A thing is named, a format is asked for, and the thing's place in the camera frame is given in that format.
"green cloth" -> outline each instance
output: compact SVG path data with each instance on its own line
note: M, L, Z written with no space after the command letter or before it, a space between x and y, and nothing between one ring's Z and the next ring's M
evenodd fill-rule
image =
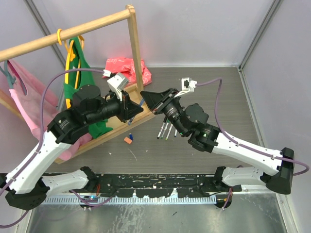
M83 52L82 52L82 48L80 45L80 41L78 37L74 37L72 39L70 39L69 44L71 42L71 40L74 41L72 49L74 54L76 55L76 57L73 59L72 62L70 62L69 64L69 69L73 69L73 68L77 68L78 67L78 63L79 60L81 62L80 64L80 68L90 68L90 66L88 65L88 63L86 62ZM95 85L94 79L93 79L93 75L92 72L90 71L80 71L79 72L79 82L78 82L78 87L77 89L74 89L74 85L76 82L76 72L70 72L69 73L69 84L64 83L64 94L65 94L65 98L66 99L70 99L72 100L72 95L78 91L80 89L81 86L83 85ZM110 127L106 127L106 122L108 122L108 120L103 120L101 122L92 124L88 127L88 132L92 135L93 138L97 138L109 131L112 131L112 128Z

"orange block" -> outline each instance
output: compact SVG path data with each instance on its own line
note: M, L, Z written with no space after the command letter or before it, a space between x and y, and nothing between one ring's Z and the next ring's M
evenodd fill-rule
M125 140L125 142L127 142L128 144L131 144L131 143L132 143L132 140L131 140L130 138L128 138L128 137L126 137L124 140Z

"wooden frame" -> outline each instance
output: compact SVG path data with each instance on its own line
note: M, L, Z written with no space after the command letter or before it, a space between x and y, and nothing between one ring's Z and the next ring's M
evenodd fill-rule
M97 20L63 30L60 32L60 38L62 41L65 41L72 37L94 31L96 29L108 26L116 22L120 22L125 19L127 19L127 22L128 22L128 29L130 33L132 54L133 54L134 67L135 67L136 79L137 79L137 84L127 87L125 91L129 93L132 101L139 103L141 100L140 92L143 90L143 82L142 82L142 72L141 72L141 64L140 64L140 51L139 51L136 13L135 13L135 9L133 5L131 4L127 5L125 10L114 13L112 15L102 17ZM37 40L33 40L25 44L21 44L21 45L0 51L0 62L3 62L5 60L11 59L11 58L47 47L53 44L57 44L57 43L58 43L57 33L54 33L54 34L39 38ZM13 114L23 119L14 101L1 90L0 90L0 103L4 105L7 109L9 109ZM132 122L130 126L120 122L116 117L109 119L107 123L107 127L112 127L113 131L108 132L82 145L79 148L79 150L76 152L75 156L81 153L84 153L88 151L89 149L94 148L100 145L101 143L106 142L116 137L117 135L124 133L127 130L154 117L154 114L149 111L145 103L142 105L142 107L144 111L135 117L134 121ZM55 160L55 162L60 164L64 161L58 158Z

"gray wooden tabletop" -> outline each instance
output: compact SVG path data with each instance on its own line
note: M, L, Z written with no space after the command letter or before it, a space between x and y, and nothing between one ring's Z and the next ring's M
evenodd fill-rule
M161 92L170 87L181 89L180 79L191 77L206 82L222 77L223 88L218 107L218 116L222 126L236 137L257 143L257 137L242 83L236 68L207 67L166 67L150 68L152 84L145 87L147 91ZM94 76L102 93L108 91L106 80ZM216 125L214 103L218 83L197 87L195 92L182 97L181 105L200 104L209 114L209 124ZM174 137L173 130L169 139L161 140L156 136L164 115L135 127L102 145L81 154L63 164L52 164L49 172L72 172L82 166L89 166L95 172L110 173L214 173L218 166L245 165L235 159L219 154L199 152L188 144L186 138ZM124 138L132 133L132 144Z

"red cloth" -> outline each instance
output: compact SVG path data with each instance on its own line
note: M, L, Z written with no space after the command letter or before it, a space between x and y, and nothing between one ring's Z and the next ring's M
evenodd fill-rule
M140 61L140 64L142 71L142 81L145 86L151 83L151 73L145 66L143 60ZM136 83L136 73L133 59L125 57L107 59L105 69L111 71L112 73L121 72L124 74L130 81L128 85Z

